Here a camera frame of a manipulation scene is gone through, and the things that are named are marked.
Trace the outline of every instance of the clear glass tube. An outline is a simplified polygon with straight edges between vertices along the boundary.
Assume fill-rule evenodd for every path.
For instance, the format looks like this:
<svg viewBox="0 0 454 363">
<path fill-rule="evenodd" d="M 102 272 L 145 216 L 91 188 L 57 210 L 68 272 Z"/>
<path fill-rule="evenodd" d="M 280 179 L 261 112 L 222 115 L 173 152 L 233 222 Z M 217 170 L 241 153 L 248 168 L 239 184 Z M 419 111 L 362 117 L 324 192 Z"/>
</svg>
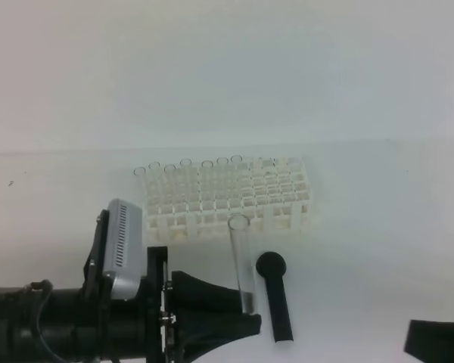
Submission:
<svg viewBox="0 0 454 363">
<path fill-rule="evenodd" d="M 229 219 L 228 224 L 242 312 L 255 314 L 257 312 L 256 282 L 248 239 L 250 220 L 242 214 L 235 214 Z"/>
</svg>

